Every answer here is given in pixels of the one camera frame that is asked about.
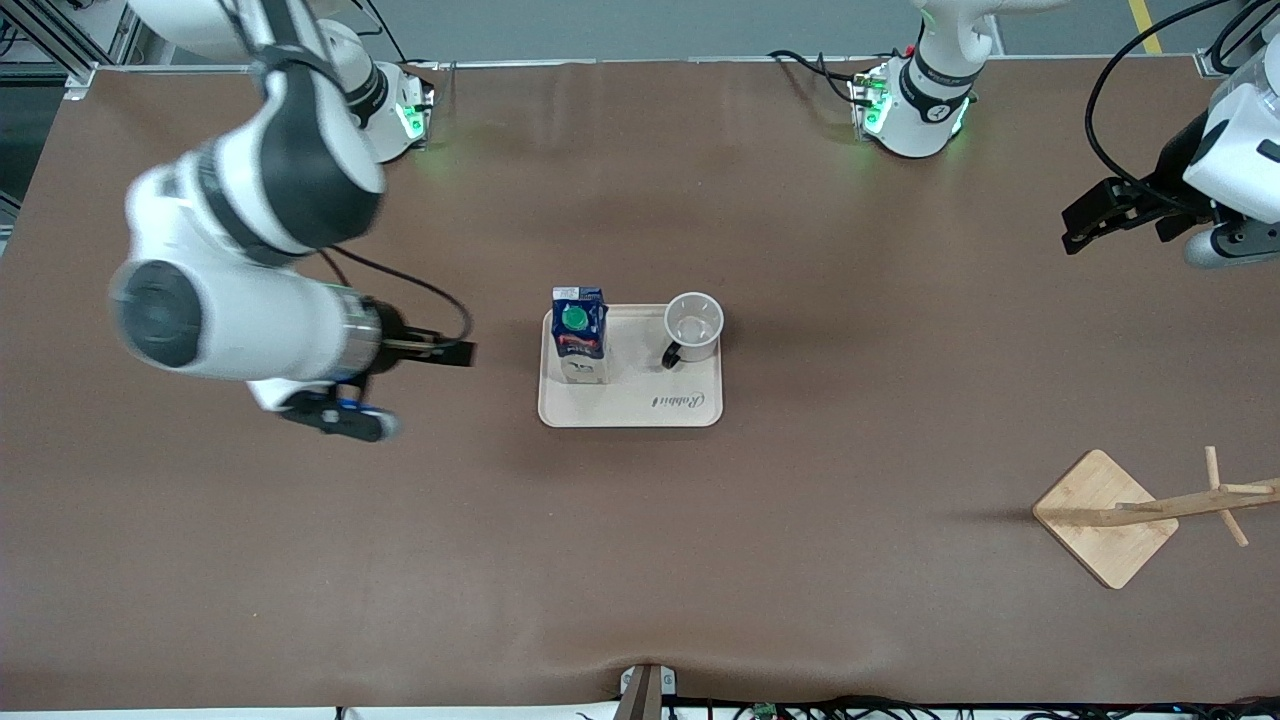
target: table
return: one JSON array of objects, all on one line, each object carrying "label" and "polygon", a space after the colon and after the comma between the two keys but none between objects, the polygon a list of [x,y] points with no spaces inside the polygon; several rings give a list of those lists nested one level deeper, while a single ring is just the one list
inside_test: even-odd
[{"label": "table", "polygon": [[[1187,521],[1111,592],[1029,514],[1093,447],[1157,497],[1204,484],[1204,445],[1224,482],[1280,466],[1280,269],[1196,272],[1149,229],[1062,252],[1059,211],[1103,174],[1100,67],[992,63],[920,161],[854,142],[794,65],[456,73],[352,247],[470,302],[479,360],[379,378],[407,429],[378,446],[122,348],[128,182],[257,100],[100,73],[0,265],[4,706],[581,702],[636,661],[685,696],[1275,693],[1280,519],[1243,515],[1247,550]],[[1211,90],[1187,58],[1129,61],[1100,133],[1142,172]],[[564,283],[719,299],[719,424],[543,427]]]}]

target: mug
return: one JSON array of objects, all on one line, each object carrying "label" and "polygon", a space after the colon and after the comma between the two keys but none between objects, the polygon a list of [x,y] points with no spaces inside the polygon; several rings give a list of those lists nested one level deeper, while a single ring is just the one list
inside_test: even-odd
[{"label": "mug", "polygon": [[662,354],[662,366],[669,370],[677,363],[698,363],[716,355],[724,331],[724,310],[704,292],[686,292],[667,304],[662,323],[671,338]]}]

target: metal frame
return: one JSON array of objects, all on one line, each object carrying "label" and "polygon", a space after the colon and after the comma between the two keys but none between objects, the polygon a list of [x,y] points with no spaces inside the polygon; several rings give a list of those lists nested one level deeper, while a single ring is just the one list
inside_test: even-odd
[{"label": "metal frame", "polygon": [[87,83],[95,65],[114,65],[111,56],[49,0],[0,0],[0,10],[70,79]]}]

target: milk carton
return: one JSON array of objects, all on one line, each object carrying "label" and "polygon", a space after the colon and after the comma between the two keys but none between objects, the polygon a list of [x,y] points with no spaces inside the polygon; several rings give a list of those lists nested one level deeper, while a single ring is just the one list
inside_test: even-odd
[{"label": "milk carton", "polygon": [[566,380],[609,382],[604,355],[604,316],[608,313],[604,293],[598,287],[557,287],[552,291],[552,340]]}]

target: wooden stand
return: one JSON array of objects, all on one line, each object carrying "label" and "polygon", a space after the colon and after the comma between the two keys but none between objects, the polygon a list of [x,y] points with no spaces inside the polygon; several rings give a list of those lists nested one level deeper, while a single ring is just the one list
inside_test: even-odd
[{"label": "wooden stand", "polygon": [[1210,489],[1156,500],[1101,450],[1071,466],[1032,514],[1093,577],[1120,589],[1178,529],[1178,518],[1217,512],[1235,542],[1249,541],[1231,510],[1280,502],[1280,478],[1251,484],[1222,484],[1217,451],[1204,448]]}]

